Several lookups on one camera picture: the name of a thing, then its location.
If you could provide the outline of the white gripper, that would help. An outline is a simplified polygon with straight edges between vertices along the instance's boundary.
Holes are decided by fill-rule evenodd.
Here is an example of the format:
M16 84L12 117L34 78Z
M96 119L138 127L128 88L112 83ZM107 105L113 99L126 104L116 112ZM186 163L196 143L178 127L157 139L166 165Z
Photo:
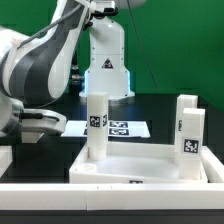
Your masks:
M19 132L62 134L66 122L64 115L45 109L24 109L9 114L0 112L0 137Z

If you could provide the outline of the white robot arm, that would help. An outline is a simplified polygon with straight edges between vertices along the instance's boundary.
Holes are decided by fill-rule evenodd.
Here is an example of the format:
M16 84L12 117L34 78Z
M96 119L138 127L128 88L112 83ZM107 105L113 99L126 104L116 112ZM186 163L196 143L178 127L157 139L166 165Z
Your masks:
M109 99L134 95L123 63L124 32L110 18L145 0L58 0L50 25L32 36L0 27L0 137L17 132L65 131L65 116L44 107L64 93L85 28L90 29L90 74L81 92L100 87Z

